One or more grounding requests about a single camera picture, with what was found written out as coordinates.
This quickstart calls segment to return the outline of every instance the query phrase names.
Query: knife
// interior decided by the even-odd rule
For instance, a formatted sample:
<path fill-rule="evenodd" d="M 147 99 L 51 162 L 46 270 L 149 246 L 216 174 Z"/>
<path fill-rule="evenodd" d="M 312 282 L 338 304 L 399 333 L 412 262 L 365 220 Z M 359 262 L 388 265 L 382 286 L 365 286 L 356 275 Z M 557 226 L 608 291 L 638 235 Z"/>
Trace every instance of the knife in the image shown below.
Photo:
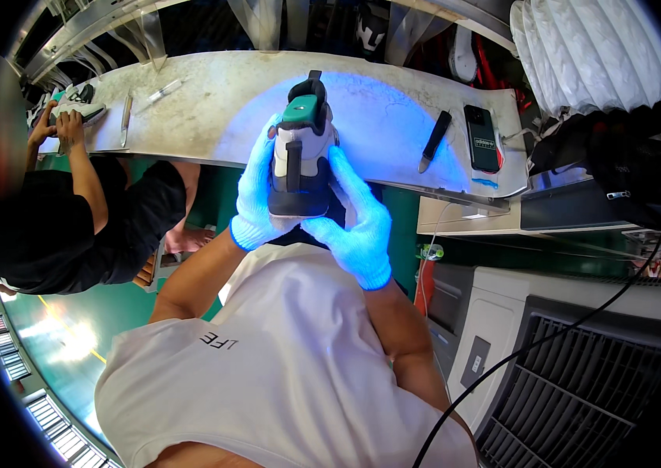
<path fill-rule="evenodd" d="M 445 130 L 447 130 L 451 120 L 452 116 L 449 114 L 449 112 L 440 112 L 440 117 L 438 117 L 435 128 L 431 131 L 429 141 L 426 143 L 424 151 L 422 152 L 422 159 L 419 161 L 419 174 L 426 171 L 426 169 L 429 167 L 429 163 L 431 163 L 432 158 L 435 157 L 437 146 L 440 145 L 442 137 L 445 136 Z"/>
<path fill-rule="evenodd" d="M 128 138 L 128 124 L 131 121 L 131 106 L 133 106 L 133 97 L 128 94 L 125 97 L 125 106 L 122 109 L 122 121 L 120 122 L 120 146 L 125 147 L 125 141 Z"/>

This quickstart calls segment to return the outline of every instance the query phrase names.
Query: sneaker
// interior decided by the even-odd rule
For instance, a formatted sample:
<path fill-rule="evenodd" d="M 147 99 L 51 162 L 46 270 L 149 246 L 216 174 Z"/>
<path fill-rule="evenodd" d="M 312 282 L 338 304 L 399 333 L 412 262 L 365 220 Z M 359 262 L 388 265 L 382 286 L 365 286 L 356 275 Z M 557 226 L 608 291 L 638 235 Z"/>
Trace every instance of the sneaker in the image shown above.
<path fill-rule="evenodd" d="M 45 93 L 39 99 L 39 102 L 37 102 L 37 104 L 35 104 L 33 108 L 27 111 L 27 126 L 29 126 L 30 129 L 29 133 L 31 133 L 31 130 L 34 128 L 35 125 L 37 125 L 37 120 L 39 120 L 39 117 L 45 111 L 45 107 L 49 102 L 50 102 L 50 93 Z"/>
<path fill-rule="evenodd" d="M 289 104 L 276 128 L 269 192 L 269 212 L 274 216 L 317 218 L 328 209 L 327 152 L 339 139 L 320 72 L 310 76 L 289 91 Z"/>
<path fill-rule="evenodd" d="M 374 3 L 359 4 L 357 29 L 354 33 L 357 44 L 365 55 L 372 55 L 385 38 L 391 13 Z"/>
<path fill-rule="evenodd" d="M 76 89 L 74 85 L 70 85 L 65 89 L 65 94 L 58 101 L 57 106 L 50 111 L 49 124 L 55 125 L 55 121 L 61 112 L 75 110 L 81 113 L 83 126 L 92 126 L 107 110 L 104 104 L 92 104 L 91 100 L 93 97 L 94 87 L 92 85 L 85 85 L 81 91 Z"/>
<path fill-rule="evenodd" d="M 470 29 L 457 25 L 455 41 L 447 60 L 452 77 L 466 84 L 475 80 L 477 67 L 471 37 Z"/>

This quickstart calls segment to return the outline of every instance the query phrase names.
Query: smartphone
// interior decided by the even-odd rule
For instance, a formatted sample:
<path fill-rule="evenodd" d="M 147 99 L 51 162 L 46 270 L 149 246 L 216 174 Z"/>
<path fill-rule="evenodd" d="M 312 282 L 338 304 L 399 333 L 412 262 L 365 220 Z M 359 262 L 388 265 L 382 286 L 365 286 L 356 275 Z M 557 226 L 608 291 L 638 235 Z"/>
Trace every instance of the smartphone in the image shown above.
<path fill-rule="evenodd" d="M 497 144 L 494 141 L 491 114 L 485 108 L 475 106 L 466 106 L 463 110 L 468 128 L 471 167 L 476 171 L 498 172 L 500 161 L 497 157 Z"/>

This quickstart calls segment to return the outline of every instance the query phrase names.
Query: gloved hand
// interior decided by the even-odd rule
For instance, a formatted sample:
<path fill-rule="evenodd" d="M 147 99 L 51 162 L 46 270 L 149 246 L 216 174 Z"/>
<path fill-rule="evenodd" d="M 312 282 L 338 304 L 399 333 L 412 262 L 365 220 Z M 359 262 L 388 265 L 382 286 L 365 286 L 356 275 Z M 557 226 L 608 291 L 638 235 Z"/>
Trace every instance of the gloved hand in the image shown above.
<path fill-rule="evenodd" d="M 276 138 L 275 133 L 269 138 L 269 129 L 280 121 L 281 116 L 274 114 L 263 127 L 237 185 L 238 215 L 230 222 L 230 233 L 235 243 L 248 252 L 286 234 L 299 223 L 269 214 L 269 166 Z"/>
<path fill-rule="evenodd" d="M 344 229 L 323 217 L 302 221 L 302 229 L 327 245 L 338 265 L 354 275 L 362 289 L 380 289 L 391 280 L 391 261 L 387 257 L 391 215 L 354 172 L 341 148 L 331 147 L 328 157 L 343 191 L 339 193 L 339 188 L 334 186 L 334 192 L 341 201 L 348 197 L 351 206 L 346 209 L 356 211 L 357 224 Z"/>

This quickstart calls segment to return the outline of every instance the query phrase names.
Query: workbench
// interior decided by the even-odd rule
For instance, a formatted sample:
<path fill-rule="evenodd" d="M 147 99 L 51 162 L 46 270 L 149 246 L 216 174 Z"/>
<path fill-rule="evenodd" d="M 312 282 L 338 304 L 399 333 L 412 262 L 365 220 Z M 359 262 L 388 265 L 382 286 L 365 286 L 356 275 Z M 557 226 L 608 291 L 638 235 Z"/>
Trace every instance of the workbench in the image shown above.
<path fill-rule="evenodd" d="M 478 199 L 525 188 L 522 138 L 503 145 L 498 173 L 474 171 L 463 114 L 466 104 L 489 109 L 499 134 L 512 135 L 521 129 L 513 90 L 477 90 L 417 70 L 305 51 L 203 52 L 169 57 L 158 72 L 152 64 L 132 64 L 104 73 L 90 80 L 93 102 L 108 110 L 87 130 L 87 150 L 244 167 L 265 122 L 283 111 L 289 89 L 310 70 L 323 72 L 341 147 L 366 180 Z M 182 87 L 146 107 L 149 95 L 174 80 Z M 120 123 L 128 93 L 133 106 L 123 147 Z M 429 168 L 419 174 L 422 150 L 441 110 L 450 111 L 452 123 Z M 40 152 L 57 148 L 57 139 L 48 138 Z"/>

